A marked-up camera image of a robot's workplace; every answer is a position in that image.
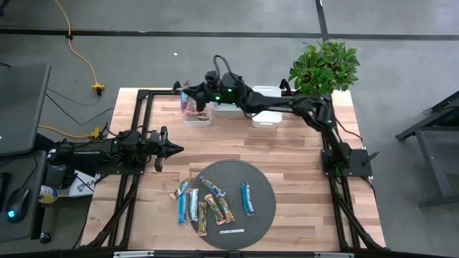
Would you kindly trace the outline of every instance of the gray floor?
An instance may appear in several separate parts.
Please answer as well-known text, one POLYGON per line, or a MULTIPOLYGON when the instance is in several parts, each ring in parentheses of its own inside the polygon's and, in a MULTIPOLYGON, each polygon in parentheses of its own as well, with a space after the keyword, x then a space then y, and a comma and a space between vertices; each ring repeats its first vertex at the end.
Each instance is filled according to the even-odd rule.
MULTIPOLYGON (((314 0, 62 0, 75 29, 179 32, 320 32, 314 0)), ((459 34, 455 0, 323 0, 330 33, 459 34)), ((64 29, 51 0, 15 0, 0 27, 64 29)), ((200 82, 213 68, 212 56, 226 57, 250 85, 276 85, 305 44, 317 39, 209 37, 75 37, 73 44, 94 65, 107 91, 94 107, 59 101, 79 121, 114 106, 120 87, 169 87, 175 80, 200 82)), ((351 88, 364 144, 381 154, 372 161, 374 186, 387 246, 394 250, 459 254, 459 206, 419 210, 437 195, 417 142, 394 135, 420 119, 425 108, 459 89, 457 41, 348 41, 358 49, 360 80, 351 88)), ((50 63, 49 87, 92 102, 87 66, 69 51, 62 36, 0 35, 0 61, 11 65, 50 63)), ((111 113, 79 127, 46 101, 41 124, 74 134, 103 126, 111 113)), ((60 135, 40 131, 54 140, 60 135)), ((61 203, 48 220, 53 241, 1 244, 2 252, 66 249, 85 220, 87 199, 61 203)))

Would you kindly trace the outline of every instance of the gray round tray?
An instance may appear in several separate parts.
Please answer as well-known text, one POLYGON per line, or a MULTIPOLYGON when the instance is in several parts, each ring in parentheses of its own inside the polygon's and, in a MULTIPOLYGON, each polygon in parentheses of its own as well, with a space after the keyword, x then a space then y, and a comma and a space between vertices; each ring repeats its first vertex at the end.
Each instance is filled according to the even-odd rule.
MULTIPOLYGON (((200 175, 206 176, 216 186, 227 192, 229 208, 236 218, 231 223, 219 226, 215 223, 214 213, 208 208, 207 235, 202 237, 205 242, 216 248, 234 250, 249 247, 265 236, 273 223, 276 203, 270 182, 258 168, 237 160, 218 161, 208 166, 196 177, 190 187, 198 188, 199 201, 205 201, 204 196, 211 192, 199 180, 200 175), (242 204, 242 183, 250 184, 250 199, 255 210, 252 216, 245 214, 242 204), (221 233, 221 231, 238 229, 244 229, 244 231, 221 233)), ((191 225, 195 231, 198 230, 197 222, 192 221, 191 225)))

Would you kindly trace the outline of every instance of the computer mouse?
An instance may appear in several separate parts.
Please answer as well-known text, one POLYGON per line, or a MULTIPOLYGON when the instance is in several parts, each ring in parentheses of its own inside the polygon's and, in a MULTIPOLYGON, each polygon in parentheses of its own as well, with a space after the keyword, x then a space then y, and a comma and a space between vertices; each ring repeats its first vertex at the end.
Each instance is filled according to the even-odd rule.
POLYGON ((6 220, 10 223, 18 223, 27 214, 29 206, 29 189, 18 188, 14 190, 6 201, 6 220))

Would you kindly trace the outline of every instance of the butcher block tabletop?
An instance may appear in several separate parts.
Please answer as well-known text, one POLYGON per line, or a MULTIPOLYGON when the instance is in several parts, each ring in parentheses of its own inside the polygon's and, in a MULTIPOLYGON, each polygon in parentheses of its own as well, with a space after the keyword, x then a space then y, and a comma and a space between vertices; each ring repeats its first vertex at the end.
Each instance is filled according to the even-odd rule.
MULTIPOLYGON (((138 90, 120 89, 110 125, 112 132, 131 128, 138 90)), ((333 104, 343 126, 359 133, 350 93, 335 92, 333 104)), ((250 162, 265 174, 277 203, 270 230, 258 243, 244 250, 339 250, 330 186, 321 167, 321 134, 301 118, 284 113, 278 128, 265 129, 252 127, 252 121, 247 118, 213 115, 211 127, 188 128, 181 120, 179 97, 158 96, 153 99, 148 130, 160 130, 164 125, 169 130, 169 140, 185 150, 164 161, 162 173, 155 172, 154 162, 147 164, 138 188, 129 249, 215 250, 200 239, 190 224, 177 224, 177 201, 169 194, 190 173, 197 175, 215 161, 238 159, 250 162)), ((356 136, 341 128, 339 134, 352 148, 361 147, 356 136)), ((81 244, 93 240, 112 216, 119 181, 118 175, 107 176, 95 187, 81 244)), ((349 178, 349 185, 357 218, 374 240, 385 246, 372 189, 361 178, 349 178)), ((120 220, 118 241, 123 226, 124 216, 120 220)), ((351 244, 347 219, 344 227, 351 244)))

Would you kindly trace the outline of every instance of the potted plant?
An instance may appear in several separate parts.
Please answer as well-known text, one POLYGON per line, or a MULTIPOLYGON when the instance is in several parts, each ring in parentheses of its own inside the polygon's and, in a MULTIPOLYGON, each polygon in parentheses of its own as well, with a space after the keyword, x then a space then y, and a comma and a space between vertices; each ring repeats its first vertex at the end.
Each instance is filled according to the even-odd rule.
POLYGON ((293 63, 288 81, 295 80, 295 89, 302 95, 321 96, 333 90, 345 91, 357 81, 356 49, 346 49, 344 42, 325 41, 317 49, 306 47, 305 53, 293 63))

